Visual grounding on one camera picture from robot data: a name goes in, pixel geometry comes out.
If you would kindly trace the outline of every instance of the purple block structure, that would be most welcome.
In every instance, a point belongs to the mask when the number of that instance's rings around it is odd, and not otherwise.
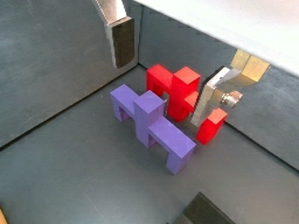
[[[164,118],[164,101],[152,91],[139,96],[127,85],[110,94],[118,120],[135,120],[136,137],[147,148],[155,142],[166,148],[166,166],[176,174],[187,165],[196,144]]]

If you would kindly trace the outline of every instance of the red block structure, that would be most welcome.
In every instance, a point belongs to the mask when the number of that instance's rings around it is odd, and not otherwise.
[[[164,92],[170,95],[167,114],[176,122],[194,112],[200,77],[187,66],[176,73],[159,64],[147,70],[147,90],[159,96]]]
[[[220,126],[226,121],[228,114],[220,108],[216,108],[210,113],[204,122],[200,125],[199,132],[196,134],[196,139],[206,145],[211,139],[216,136]]]

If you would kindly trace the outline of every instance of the block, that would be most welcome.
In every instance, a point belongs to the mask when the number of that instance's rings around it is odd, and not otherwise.
[[[127,85],[123,85],[110,93],[110,96],[118,120],[123,122],[128,117],[134,118],[134,101],[139,97],[136,92]]]
[[[148,134],[148,127],[164,116],[164,101],[152,91],[147,91],[135,100],[135,133],[148,148],[155,140]]]
[[[230,65],[236,68],[239,71],[243,71],[247,63],[248,63],[248,59],[250,59],[250,53],[242,51],[238,49],[236,54],[234,56],[234,59],[230,63]]]
[[[158,64],[147,69],[146,76],[146,89],[154,91],[159,96],[162,96],[164,92],[170,94],[174,74]]]
[[[150,126],[150,134],[168,151],[166,166],[176,174],[190,162],[196,144],[164,117]]]
[[[187,66],[172,74],[162,65],[147,70],[147,90],[159,96],[166,92],[170,95],[167,115],[180,122],[194,111],[199,97],[196,91],[200,75]]]
[[[216,136],[220,126],[226,121],[228,114],[220,108],[216,108],[210,113],[210,116],[203,121],[198,134],[196,139],[199,142],[206,145],[211,139]]]
[[[0,224],[7,224],[7,222],[6,222],[6,216],[4,216],[4,213],[2,211],[2,209],[0,209]]]
[[[190,162],[195,142],[164,118],[164,101],[148,90],[143,95],[123,85],[111,92],[116,118],[135,120],[135,134],[148,148],[158,142],[168,151],[167,168],[176,174]]]
[[[196,91],[199,83],[200,75],[186,66],[172,76],[172,94],[186,98]]]
[[[270,67],[270,64],[255,56],[251,56],[242,74],[252,81],[259,81]]]

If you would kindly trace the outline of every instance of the beige block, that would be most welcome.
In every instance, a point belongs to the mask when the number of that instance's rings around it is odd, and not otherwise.
[[[0,224],[7,224],[7,222],[6,222],[6,216],[4,216],[2,210],[0,210]]]
[[[244,74],[252,81],[259,81],[264,75],[270,64],[255,56],[251,56],[242,74]]]
[[[248,63],[250,56],[251,55],[247,52],[243,52],[242,50],[238,49],[230,65],[234,68],[236,68],[239,71],[243,71],[243,69]]]

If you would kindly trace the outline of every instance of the metal panel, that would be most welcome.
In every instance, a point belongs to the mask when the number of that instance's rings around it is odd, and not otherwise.
[[[107,27],[115,67],[123,67],[135,58],[135,20],[124,17]]]
[[[140,63],[162,63],[172,71],[190,66],[208,77],[230,66],[236,49],[204,33],[144,8]],[[271,67],[260,82],[246,87],[240,104],[228,114],[228,123],[299,169],[299,79]]]
[[[235,224],[202,192],[184,208],[174,224]]]
[[[124,1],[135,19],[142,6]],[[0,2],[0,146],[131,69],[112,66],[104,23],[91,0]]]
[[[170,173],[163,147],[115,118],[110,91],[124,83],[146,90],[140,66],[0,151],[8,223],[174,223],[198,192],[236,223],[299,223],[298,173],[230,127]]]

